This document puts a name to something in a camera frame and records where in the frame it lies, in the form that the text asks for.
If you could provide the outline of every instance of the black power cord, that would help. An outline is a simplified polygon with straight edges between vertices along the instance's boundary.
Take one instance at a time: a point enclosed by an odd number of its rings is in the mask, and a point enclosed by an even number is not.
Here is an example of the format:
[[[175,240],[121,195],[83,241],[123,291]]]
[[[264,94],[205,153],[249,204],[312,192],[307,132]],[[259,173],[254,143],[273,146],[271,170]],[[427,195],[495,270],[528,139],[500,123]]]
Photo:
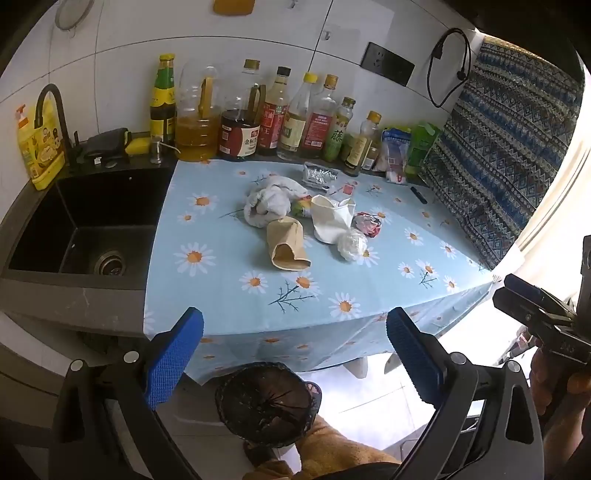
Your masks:
[[[443,101],[438,105],[433,100],[433,95],[431,94],[431,68],[433,68],[433,59],[440,59],[441,55],[443,55],[443,44],[445,40],[454,33],[460,34],[464,38],[464,60],[462,62],[462,68],[456,73],[457,79],[460,81],[454,88],[450,90],[450,92],[445,96]],[[466,58],[468,58],[468,70],[466,71]],[[427,72],[427,91],[429,93],[429,98],[431,99],[431,103],[435,105],[437,108],[441,108],[441,106],[447,101],[449,96],[455,92],[459,87],[461,87],[470,75],[470,70],[472,69],[472,49],[470,48],[470,41],[466,34],[460,28],[450,28],[447,30],[439,41],[433,47],[433,51],[431,52],[431,58],[429,60],[429,70]]]

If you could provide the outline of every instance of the human hand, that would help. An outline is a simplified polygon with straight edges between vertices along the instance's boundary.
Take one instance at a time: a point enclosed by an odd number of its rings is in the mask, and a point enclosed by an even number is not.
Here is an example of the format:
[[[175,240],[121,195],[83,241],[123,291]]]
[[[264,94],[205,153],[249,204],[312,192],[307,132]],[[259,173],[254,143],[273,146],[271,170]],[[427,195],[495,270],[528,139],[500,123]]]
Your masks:
[[[563,363],[561,361],[553,362],[542,349],[539,349],[531,360],[531,394],[538,415],[543,415],[552,402],[552,393],[564,371]],[[591,374],[580,372],[571,375],[567,384],[567,392],[577,395],[576,408],[570,411],[569,415],[579,415],[591,403]]]
[[[543,415],[552,402],[552,393],[564,372],[564,361],[552,358],[539,349],[531,360],[531,394],[538,415]],[[554,475],[571,457],[583,439],[585,409],[591,403],[591,374],[575,373],[567,383],[568,411],[556,419],[544,436],[544,469]]]

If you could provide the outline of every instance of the metal screw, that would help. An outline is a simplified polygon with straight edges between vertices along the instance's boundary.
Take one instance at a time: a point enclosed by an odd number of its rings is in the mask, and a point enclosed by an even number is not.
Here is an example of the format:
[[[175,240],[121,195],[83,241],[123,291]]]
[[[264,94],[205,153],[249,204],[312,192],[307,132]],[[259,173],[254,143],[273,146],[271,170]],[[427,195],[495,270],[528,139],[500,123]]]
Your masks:
[[[70,370],[72,370],[73,372],[77,372],[78,370],[80,370],[82,367],[84,366],[84,362],[82,360],[74,360],[71,364],[70,364]]]
[[[519,370],[521,370],[520,365],[514,360],[509,360],[507,362],[507,368],[515,373],[517,373]]]
[[[126,364],[134,364],[138,361],[139,358],[139,353],[136,352],[135,350],[132,350],[130,352],[127,352],[124,356],[123,356],[123,361]]]
[[[466,355],[460,352],[453,352],[449,357],[456,365],[463,365],[467,361]]]

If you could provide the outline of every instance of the blue patterned cloth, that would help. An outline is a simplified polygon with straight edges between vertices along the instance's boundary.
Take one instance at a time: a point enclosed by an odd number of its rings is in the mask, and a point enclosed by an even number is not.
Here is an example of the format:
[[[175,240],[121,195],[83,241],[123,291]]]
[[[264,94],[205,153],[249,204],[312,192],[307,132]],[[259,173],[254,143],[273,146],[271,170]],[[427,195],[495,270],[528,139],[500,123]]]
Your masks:
[[[302,218],[311,267],[275,268],[266,230],[249,226],[242,209],[264,178],[301,181],[302,171],[259,161],[177,164],[152,250],[144,332],[169,330],[189,306],[201,310],[204,337],[186,369],[198,382],[255,361],[309,371],[389,352],[392,308],[441,335],[489,291],[491,273],[429,189],[418,188],[423,205],[408,186],[368,175],[341,174],[329,192],[341,200],[353,189],[356,211],[382,219],[365,255],[346,262]]]
[[[534,214],[572,139],[582,87],[490,38],[421,177],[494,268]]]

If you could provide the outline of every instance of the plastic bag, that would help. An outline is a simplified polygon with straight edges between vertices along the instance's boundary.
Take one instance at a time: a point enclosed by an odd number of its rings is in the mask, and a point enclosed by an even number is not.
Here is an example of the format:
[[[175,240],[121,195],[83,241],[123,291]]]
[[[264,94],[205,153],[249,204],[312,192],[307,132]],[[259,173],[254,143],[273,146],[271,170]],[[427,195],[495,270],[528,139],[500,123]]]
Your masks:
[[[385,171],[386,180],[406,184],[404,169],[408,162],[411,134],[398,128],[385,128],[382,132],[382,148],[374,171]]]

